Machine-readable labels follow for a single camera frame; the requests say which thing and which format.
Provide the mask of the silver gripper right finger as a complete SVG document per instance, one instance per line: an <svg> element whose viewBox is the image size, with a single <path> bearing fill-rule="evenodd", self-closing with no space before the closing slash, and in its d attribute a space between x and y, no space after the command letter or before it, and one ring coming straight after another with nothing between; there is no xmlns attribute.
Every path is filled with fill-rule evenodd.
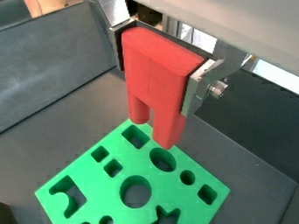
<svg viewBox="0 0 299 224"><path fill-rule="evenodd" d="M217 40L212 53L205 53L206 59L190 73L181 103L181 114L188 117L201 106L208 95L218 99L228 85L224 79L242 65L248 53L234 46Z"/></svg>

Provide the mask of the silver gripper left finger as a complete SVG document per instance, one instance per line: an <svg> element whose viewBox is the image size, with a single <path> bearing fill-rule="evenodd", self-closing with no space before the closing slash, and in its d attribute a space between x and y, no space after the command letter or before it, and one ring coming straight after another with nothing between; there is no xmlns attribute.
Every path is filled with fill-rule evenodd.
<svg viewBox="0 0 299 224"><path fill-rule="evenodd" d="M98 13L106 29L106 37L112 46L116 67L124 70L121 33L132 25L125 0L96 0Z"/></svg>

